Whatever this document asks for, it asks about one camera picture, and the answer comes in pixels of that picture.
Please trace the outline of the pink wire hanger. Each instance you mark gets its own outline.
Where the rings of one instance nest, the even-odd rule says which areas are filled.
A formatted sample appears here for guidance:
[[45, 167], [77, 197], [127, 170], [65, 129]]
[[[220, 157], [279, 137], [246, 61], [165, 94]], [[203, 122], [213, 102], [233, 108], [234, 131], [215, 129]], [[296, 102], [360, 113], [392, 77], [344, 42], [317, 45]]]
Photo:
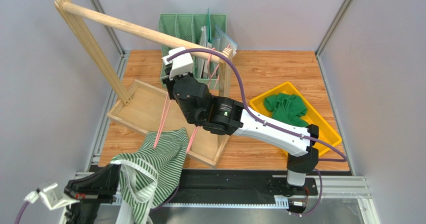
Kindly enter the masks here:
[[[207, 85], [208, 85], [208, 86], [210, 86], [211, 79], [212, 79], [212, 77], [216, 74], [216, 72], [217, 72], [217, 70], [218, 70], [218, 67], [216, 67], [216, 68], [215, 68], [215, 70], [213, 71], [213, 73], [212, 73], [212, 74], [210, 73], [210, 62], [211, 62], [211, 57], [212, 57], [212, 55], [210, 54], [210, 55], [208, 56], [208, 59], [206, 60], [206, 62], [208, 63], [208, 65], [207, 65], [207, 69], [208, 69], [208, 71], [207, 71], [207, 77], [209, 78], [209, 79], [208, 79], [208, 83], [207, 83]], [[198, 129], [199, 129], [199, 126], [195, 127], [195, 129], [194, 129], [194, 131], [193, 131], [193, 133], [192, 133], [192, 135], [191, 135], [191, 138], [190, 138], [190, 140], [189, 140], [189, 143], [188, 143], [188, 147], [187, 147], [186, 153], [188, 153], [188, 152], [190, 151], [191, 146], [192, 146], [192, 144], [193, 144], [193, 141], [194, 141], [194, 139], [195, 139], [195, 137], [196, 137], [196, 134], [197, 134], [197, 132], [198, 132]]]

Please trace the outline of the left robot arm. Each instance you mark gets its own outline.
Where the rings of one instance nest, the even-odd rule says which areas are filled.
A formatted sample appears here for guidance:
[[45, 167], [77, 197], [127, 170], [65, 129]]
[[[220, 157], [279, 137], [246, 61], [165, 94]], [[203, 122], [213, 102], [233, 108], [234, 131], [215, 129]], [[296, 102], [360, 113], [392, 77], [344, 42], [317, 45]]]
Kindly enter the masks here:
[[70, 180], [64, 194], [76, 203], [66, 207], [66, 223], [93, 224], [101, 204], [116, 201], [121, 169], [121, 164], [108, 164], [86, 177]]

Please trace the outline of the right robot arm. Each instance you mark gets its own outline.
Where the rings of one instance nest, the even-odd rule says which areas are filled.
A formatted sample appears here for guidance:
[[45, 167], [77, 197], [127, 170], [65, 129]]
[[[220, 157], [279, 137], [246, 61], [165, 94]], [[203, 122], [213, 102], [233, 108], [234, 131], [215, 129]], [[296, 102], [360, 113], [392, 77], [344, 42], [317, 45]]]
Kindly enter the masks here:
[[175, 100], [189, 124], [216, 135], [250, 137], [287, 151], [287, 185], [302, 187], [306, 175], [319, 162], [314, 148], [319, 127], [296, 127], [262, 115], [243, 103], [212, 95], [206, 84], [191, 74], [162, 78], [171, 100]]

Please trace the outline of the green white striped tank top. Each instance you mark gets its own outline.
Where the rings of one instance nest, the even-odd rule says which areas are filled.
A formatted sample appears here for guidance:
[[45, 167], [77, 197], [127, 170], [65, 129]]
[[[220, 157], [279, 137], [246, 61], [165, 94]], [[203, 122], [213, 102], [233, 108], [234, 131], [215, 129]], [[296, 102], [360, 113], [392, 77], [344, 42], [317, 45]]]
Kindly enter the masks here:
[[157, 144], [156, 137], [156, 132], [148, 132], [137, 151], [115, 155], [110, 162], [121, 166], [121, 197], [137, 224], [150, 224], [150, 210], [163, 204], [178, 187], [187, 155], [185, 128], [163, 131]]

